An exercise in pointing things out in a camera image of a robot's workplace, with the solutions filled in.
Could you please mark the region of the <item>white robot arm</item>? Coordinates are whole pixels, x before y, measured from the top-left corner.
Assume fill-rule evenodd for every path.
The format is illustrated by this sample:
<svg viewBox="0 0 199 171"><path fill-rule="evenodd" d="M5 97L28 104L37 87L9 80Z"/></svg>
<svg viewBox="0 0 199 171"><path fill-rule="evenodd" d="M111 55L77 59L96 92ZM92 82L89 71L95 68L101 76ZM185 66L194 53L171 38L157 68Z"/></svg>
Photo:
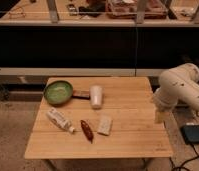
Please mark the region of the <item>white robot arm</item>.
<svg viewBox="0 0 199 171"><path fill-rule="evenodd" d="M178 101L199 112L199 68L185 63L163 71L158 77L160 87L152 96L156 106L155 122L162 123Z"/></svg>

